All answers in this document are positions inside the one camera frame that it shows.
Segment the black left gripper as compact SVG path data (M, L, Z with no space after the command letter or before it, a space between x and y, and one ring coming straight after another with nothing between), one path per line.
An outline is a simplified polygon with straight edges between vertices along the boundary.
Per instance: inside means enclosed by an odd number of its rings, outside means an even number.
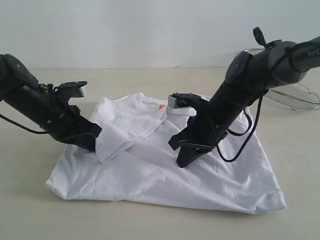
M39 134L48 134L54 140L96 151L96 139L102 128L81 115L76 105L60 99L42 99L37 102L37 124Z

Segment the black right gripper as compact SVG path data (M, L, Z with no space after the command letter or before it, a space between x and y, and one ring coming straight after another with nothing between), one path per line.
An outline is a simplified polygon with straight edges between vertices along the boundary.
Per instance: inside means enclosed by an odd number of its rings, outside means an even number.
M187 127L180 133L173 135L169 145L173 150L180 147L177 164L185 168L194 160L212 151L217 145L219 138L218 130L215 129L213 117L218 116L228 108L225 99L212 99L208 101L195 116L189 118Z

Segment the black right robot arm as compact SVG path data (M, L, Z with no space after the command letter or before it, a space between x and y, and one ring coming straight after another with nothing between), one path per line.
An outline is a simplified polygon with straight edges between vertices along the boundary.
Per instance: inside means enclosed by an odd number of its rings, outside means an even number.
M302 43L276 40L264 46L265 49L255 55L240 52L209 101L192 93L170 95L169 101L175 107L196 110L186 128L168 142L173 150L179 150L176 162L181 168L217 149L228 134L239 136L230 130L230 125L246 107L261 101L269 89L296 84L308 70L320 65L318 37Z

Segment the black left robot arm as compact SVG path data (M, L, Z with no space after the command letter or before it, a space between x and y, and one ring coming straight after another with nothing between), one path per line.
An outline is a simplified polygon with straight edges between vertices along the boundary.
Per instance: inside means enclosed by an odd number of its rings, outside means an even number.
M42 129L39 134L94 152L101 127L69 104L71 98L84 97L86 85L86 81L39 83L19 59L8 53L0 56L1 101L37 124Z

